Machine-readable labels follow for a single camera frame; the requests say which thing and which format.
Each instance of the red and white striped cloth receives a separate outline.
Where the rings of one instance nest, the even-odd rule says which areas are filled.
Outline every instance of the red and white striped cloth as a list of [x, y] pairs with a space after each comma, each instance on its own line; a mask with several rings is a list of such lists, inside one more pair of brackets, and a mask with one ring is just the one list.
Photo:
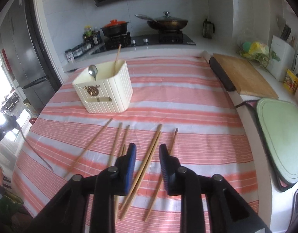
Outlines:
[[[257, 212], [257, 179], [248, 139], [232, 101], [209, 64], [203, 58], [188, 56], [143, 57], [127, 64], [134, 93], [124, 113], [89, 114], [71, 85], [79, 72], [42, 111], [27, 138], [54, 173], [24, 144], [12, 179], [13, 188], [30, 213], [37, 215], [66, 183], [62, 178], [66, 169], [111, 117], [114, 120], [68, 178], [74, 174], [96, 175], [105, 169], [120, 122], [123, 128], [131, 126], [126, 143], [137, 145], [136, 173], [157, 125], [162, 123], [160, 143], [167, 146], [179, 128], [173, 155], [182, 165], [204, 176], [223, 175]], [[180, 197], [168, 197], [163, 187], [148, 221], [142, 221], [160, 173], [156, 150], [125, 220], [116, 224], [117, 232], [179, 232]], [[203, 203], [208, 230], [205, 200]]]

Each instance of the spoon bowl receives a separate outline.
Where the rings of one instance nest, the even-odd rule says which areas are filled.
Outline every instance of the spoon bowl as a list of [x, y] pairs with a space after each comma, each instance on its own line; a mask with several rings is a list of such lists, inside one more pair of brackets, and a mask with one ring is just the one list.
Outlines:
[[90, 76], [94, 77], [94, 80], [96, 80], [97, 73], [98, 73], [97, 67], [94, 65], [90, 65], [89, 66], [89, 74], [90, 74]]

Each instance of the black pot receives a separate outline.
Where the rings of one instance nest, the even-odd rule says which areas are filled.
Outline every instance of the black pot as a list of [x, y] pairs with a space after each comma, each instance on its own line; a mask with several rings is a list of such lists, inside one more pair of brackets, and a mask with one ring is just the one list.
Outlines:
[[111, 20], [110, 24], [101, 28], [105, 37], [114, 37], [125, 34], [128, 30], [128, 23], [125, 21]]

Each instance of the utensil holder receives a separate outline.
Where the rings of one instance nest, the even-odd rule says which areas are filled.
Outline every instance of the utensil holder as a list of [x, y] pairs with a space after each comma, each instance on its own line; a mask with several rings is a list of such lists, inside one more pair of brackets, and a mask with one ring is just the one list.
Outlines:
[[98, 70], [96, 81], [87, 67], [72, 82], [87, 112], [124, 112], [133, 94], [126, 61], [109, 61], [95, 66]]

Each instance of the orange lid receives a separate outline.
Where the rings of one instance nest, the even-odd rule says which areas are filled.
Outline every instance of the orange lid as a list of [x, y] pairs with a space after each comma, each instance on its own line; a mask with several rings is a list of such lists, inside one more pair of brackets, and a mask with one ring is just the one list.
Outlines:
[[106, 24], [104, 27], [109, 27], [109, 26], [114, 26], [114, 25], [119, 25], [119, 24], [123, 24], [126, 23], [125, 21], [117, 21], [115, 20], [111, 20], [109, 24]]

